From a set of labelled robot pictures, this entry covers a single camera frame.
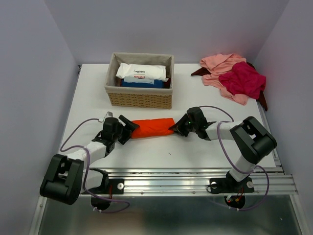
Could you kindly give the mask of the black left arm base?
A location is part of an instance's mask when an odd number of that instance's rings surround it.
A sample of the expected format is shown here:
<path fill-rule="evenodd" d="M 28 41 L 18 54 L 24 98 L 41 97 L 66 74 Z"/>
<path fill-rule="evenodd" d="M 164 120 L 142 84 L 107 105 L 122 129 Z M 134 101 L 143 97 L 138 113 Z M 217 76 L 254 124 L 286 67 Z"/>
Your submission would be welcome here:
<path fill-rule="evenodd" d="M 88 172 L 86 188 L 93 194 L 108 195 L 108 200 L 99 199 L 92 196 L 90 203 L 97 212 L 113 213 L 109 207 L 113 201 L 113 195 L 124 194 L 125 180 L 123 178 L 111 178 L 109 173 L 98 168 L 91 168 Z"/>

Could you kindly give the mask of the orange t-shirt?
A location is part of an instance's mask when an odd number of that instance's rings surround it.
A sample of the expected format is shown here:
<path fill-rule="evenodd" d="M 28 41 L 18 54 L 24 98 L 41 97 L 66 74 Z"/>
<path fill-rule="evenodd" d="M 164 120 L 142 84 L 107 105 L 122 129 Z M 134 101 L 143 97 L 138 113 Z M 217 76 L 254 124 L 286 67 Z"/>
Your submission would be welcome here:
<path fill-rule="evenodd" d="M 139 127 L 132 133 L 132 139 L 168 136 L 174 133 L 169 129 L 175 124 L 173 118 L 134 120 L 133 123 Z"/>

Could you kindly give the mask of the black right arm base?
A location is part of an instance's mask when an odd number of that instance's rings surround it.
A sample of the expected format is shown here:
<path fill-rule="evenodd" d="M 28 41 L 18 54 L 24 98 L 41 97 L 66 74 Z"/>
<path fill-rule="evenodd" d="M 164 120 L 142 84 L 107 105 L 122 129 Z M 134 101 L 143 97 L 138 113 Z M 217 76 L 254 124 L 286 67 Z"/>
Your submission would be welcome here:
<path fill-rule="evenodd" d="M 226 194 L 224 201 L 231 209 L 243 209 L 246 198 L 245 193 L 253 193 L 254 185 L 250 177 L 245 177 L 237 182 L 230 173 L 223 178 L 211 178 L 206 186 L 206 191 L 211 194 Z"/>

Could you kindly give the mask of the woven wicker basket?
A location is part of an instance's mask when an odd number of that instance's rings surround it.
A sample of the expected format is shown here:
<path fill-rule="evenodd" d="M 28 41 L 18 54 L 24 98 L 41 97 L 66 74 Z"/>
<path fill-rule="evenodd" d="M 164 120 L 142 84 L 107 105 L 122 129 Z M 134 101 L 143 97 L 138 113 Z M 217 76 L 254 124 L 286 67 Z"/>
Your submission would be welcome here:
<path fill-rule="evenodd" d="M 169 89 L 122 87 L 121 79 L 116 77 L 121 63 L 165 66 L 166 77 L 171 78 L 171 87 Z M 114 52 L 111 56 L 104 86 L 111 105 L 171 109 L 174 90 L 174 65 L 175 58 L 171 54 Z"/>

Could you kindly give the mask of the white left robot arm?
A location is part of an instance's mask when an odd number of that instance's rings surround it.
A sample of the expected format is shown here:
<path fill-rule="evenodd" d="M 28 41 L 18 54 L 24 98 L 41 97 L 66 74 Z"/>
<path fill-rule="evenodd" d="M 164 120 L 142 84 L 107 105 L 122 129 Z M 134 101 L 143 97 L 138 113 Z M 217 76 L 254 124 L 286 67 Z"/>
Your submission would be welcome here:
<path fill-rule="evenodd" d="M 116 142 L 125 144 L 139 125 L 124 116 L 112 117 L 111 113 L 97 121 L 102 129 L 89 144 L 61 147 L 51 158 L 40 187 L 41 196 L 72 205 L 81 193 L 88 193 L 93 204 L 102 199 L 99 209 L 105 210 L 114 194 L 124 193 L 124 179 L 110 179 L 107 171 L 90 165 L 107 157 Z"/>

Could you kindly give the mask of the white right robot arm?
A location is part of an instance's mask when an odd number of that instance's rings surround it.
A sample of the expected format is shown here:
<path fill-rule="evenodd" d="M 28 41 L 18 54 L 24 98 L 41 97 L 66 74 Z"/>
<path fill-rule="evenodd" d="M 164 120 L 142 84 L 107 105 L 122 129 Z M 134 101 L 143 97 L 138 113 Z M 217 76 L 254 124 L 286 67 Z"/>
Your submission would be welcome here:
<path fill-rule="evenodd" d="M 188 109 L 169 130 L 185 137 L 193 132 L 206 141 L 218 140 L 232 166 L 225 179 L 226 188 L 236 191 L 257 164 L 277 147 L 277 141 L 255 117 L 247 117 L 239 122 L 235 122 L 233 118 L 230 121 L 207 121 L 202 108 L 203 106 Z M 241 153 L 236 163 L 228 156 L 223 140 L 235 141 Z"/>

